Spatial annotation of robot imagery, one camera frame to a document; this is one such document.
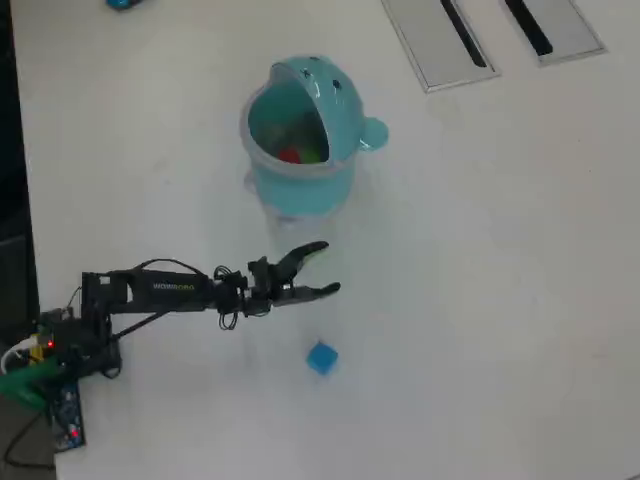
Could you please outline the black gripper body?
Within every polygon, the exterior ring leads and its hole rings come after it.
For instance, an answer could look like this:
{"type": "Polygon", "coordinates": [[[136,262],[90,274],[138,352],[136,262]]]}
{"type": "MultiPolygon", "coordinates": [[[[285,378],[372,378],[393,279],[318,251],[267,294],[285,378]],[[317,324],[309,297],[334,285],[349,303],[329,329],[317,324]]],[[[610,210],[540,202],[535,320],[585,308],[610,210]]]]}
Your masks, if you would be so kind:
{"type": "Polygon", "coordinates": [[[239,289],[243,315],[264,316],[272,308],[292,304],[294,278],[294,275],[281,277],[274,272],[242,276],[239,289]]]}

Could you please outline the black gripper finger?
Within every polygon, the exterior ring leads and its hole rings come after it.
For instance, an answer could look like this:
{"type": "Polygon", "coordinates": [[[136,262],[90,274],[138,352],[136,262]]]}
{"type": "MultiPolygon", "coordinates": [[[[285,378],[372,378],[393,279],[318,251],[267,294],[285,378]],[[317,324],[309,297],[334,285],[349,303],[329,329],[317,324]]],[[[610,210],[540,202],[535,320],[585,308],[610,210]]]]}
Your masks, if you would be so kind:
{"type": "Polygon", "coordinates": [[[341,288],[340,282],[333,282],[324,287],[295,286],[285,284],[273,300],[274,306],[288,306],[313,302],[337,293],[341,288]]]}
{"type": "Polygon", "coordinates": [[[293,280],[306,260],[328,247],[326,241],[314,241],[294,248],[274,266],[276,277],[279,280],[293,280]]]}

